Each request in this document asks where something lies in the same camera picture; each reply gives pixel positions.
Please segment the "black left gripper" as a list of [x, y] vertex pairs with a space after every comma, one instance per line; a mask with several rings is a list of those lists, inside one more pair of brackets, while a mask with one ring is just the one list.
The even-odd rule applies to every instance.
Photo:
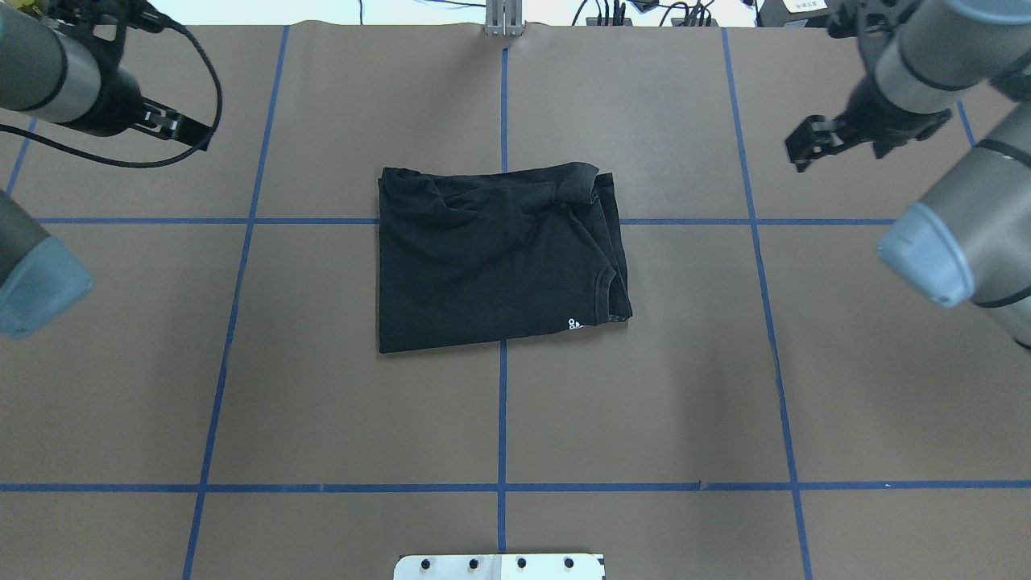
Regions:
[[77, 120], [77, 131], [113, 137], [129, 129], [199, 151], [206, 151], [211, 140], [209, 126], [144, 97], [135, 77], [118, 68], [102, 74], [97, 99]]

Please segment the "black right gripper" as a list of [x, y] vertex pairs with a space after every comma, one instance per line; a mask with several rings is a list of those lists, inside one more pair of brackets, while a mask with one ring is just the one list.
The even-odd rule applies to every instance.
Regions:
[[927, 114], [900, 109], [872, 77], [865, 77], [851, 92], [841, 114], [803, 118], [785, 139], [785, 153], [799, 173], [826, 155], [843, 153], [863, 143], [870, 143], [874, 158], [880, 160], [912, 140], [925, 142], [951, 118], [950, 107]]

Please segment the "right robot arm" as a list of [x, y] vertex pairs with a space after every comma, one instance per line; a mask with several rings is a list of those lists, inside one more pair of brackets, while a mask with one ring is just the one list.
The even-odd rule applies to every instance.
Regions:
[[796, 172], [858, 146], [882, 159], [927, 143], [980, 87], [1010, 102], [892, 221], [876, 255], [931, 304], [978, 309], [1028, 351], [1029, 4], [843, 1], [827, 33], [855, 41], [863, 74], [840, 113], [785, 137]]

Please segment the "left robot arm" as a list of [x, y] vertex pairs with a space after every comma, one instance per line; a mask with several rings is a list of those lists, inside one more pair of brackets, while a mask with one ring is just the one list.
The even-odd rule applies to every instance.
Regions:
[[[200, 122], [143, 95], [122, 65], [129, 30], [180, 34], [201, 59], [217, 92], [213, 121]], [[108, 168], [168, 168], [209, 148], [224, 111], [217, 67], [197, 37], [147, 1], [4, 1], [1, 39], [2, 109], [93, 137], [126, 130], [184, 146], [152, 161], [87, 153], [36, 132], [2, 125], [4, 135]], [[4, 337], [29, 338], [93, 289], [87, 267], [40, 221], [2, 192], [1, 327]]]

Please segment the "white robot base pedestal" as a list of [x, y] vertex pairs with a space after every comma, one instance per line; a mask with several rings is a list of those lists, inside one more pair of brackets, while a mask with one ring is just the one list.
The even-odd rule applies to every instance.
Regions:
[[394, 579], [605, 579], [602, 554], [588, 552], [406, 555]]

